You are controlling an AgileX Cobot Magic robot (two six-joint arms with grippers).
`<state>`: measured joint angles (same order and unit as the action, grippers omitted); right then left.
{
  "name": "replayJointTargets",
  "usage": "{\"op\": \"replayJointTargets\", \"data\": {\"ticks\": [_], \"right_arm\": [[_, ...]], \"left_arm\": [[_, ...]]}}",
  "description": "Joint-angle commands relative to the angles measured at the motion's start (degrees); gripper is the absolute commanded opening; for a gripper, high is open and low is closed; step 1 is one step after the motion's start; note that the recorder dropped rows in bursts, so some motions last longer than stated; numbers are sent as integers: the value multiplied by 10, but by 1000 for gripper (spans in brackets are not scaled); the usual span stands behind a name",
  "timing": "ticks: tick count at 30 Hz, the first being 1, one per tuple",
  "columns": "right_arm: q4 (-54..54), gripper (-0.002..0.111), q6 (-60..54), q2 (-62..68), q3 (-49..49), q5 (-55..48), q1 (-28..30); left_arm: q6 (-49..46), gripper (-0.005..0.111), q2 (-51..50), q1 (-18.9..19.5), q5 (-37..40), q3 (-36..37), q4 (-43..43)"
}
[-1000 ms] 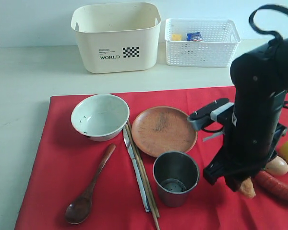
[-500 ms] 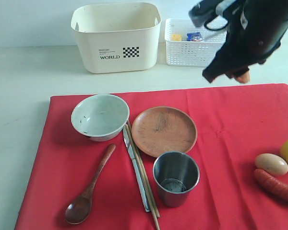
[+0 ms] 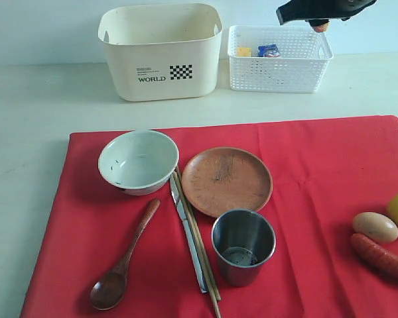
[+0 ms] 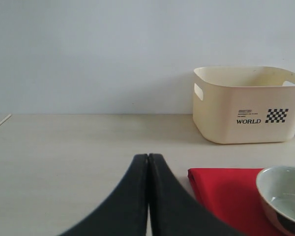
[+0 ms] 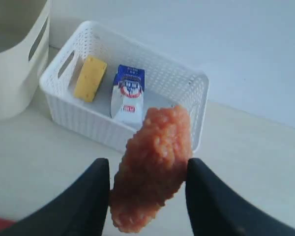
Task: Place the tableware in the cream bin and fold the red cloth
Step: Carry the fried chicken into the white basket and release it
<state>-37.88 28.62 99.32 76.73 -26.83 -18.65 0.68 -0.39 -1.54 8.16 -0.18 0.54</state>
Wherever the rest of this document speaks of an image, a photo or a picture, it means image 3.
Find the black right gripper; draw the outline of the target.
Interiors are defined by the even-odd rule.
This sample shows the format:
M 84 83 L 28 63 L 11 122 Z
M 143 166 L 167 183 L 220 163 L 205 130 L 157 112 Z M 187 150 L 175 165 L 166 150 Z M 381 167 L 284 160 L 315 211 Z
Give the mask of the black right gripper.
M 376 1 L 371 0 L 311 1 L 308 16 L 305 17 L 303 2 L 292 0 L 278 7 L 276 16 L 280 25 L 306 20 L 311 27 L 321 27 L 326 26 L 330 19 L 348 20 L 375 3 Z

